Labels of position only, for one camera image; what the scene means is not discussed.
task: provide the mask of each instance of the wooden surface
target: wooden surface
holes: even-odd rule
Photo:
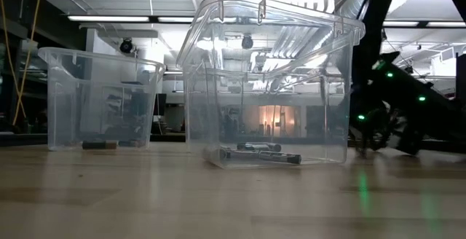
[[[466,160],[385,150],[226,171],[184,144],[1,148],[0,238],[466,238]]]

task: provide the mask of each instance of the plastic storage box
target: plastic storage box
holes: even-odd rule
[[[39,57],[49,65],[50,150],[148,147],[162,64],[58,48]]]
[[[223,168],[346,160],[356,20],[271,0],[204,0],[186,37],[189,149]]]

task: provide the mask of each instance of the security camera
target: security camera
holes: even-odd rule
[[[131,53],[131,50],[133,50],[133,40],[131,38],[123,39],[122,44],[119,46],[119,50],[123,53]]]
[[[251,38],[250,35],[245,35],[245,36],[242,38],[241,47],[242,47],[244,50],[249,50],[249,49],[251,49],[253,46],[254,46],[253,38]]]

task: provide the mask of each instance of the dark object in bin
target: dark object in bin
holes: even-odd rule
[[[83,149],[116,149],[116,141],[83,141]]]
[[[270,151],[245,151],[245,150],[232,150],[228,147],[220,148],[221,159],[260,159],[269,160],[273,162],[286,162],[292,164],[301,164],[300,154],[287,154],[283,152],[270,152]]]
[[[247,151],[271,151],[281,152],[282,146],[273,143],[238,143],[237,149]]]

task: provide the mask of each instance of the ceiling light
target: ceiling light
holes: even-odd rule
[[[419,25],[417,21],[384,21],[384,26],[387,27],[416,27]]]
[[[159,22],[167,23],[191,23],[193,17],[158,17]]]
[[[183,74],[182,71],[166,71],[164,75],[181,75]]]
[[[136,17],[136,16],[68,16],[71,21],[81,22],[95,22],[95,23],[148,23],[149,17]]]
[[[447,27],[447,28],[463,28],[466,27],[466,23],[459,22],[459,21],[451,21],[451,22],[441,22],[441,21],[434,21],[429,22],[427,27]]]

